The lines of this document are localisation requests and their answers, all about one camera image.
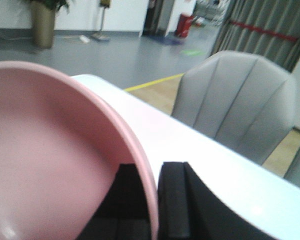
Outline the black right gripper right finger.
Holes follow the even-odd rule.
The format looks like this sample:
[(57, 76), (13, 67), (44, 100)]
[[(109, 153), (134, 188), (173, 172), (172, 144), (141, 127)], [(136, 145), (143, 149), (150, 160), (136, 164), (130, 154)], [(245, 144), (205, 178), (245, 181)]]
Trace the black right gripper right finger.
[(263, 234), (223, 204), (187, 162), (164, 162), (158, 182), (160, 240), (261, 240)]

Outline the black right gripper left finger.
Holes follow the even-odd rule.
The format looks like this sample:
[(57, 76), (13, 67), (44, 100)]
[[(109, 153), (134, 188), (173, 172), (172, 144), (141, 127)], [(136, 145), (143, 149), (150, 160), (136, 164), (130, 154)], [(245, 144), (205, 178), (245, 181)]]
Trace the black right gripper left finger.
[(134, 164), (121, 164), (115, 179), (78, 240), (149, 240), (150, 220)]

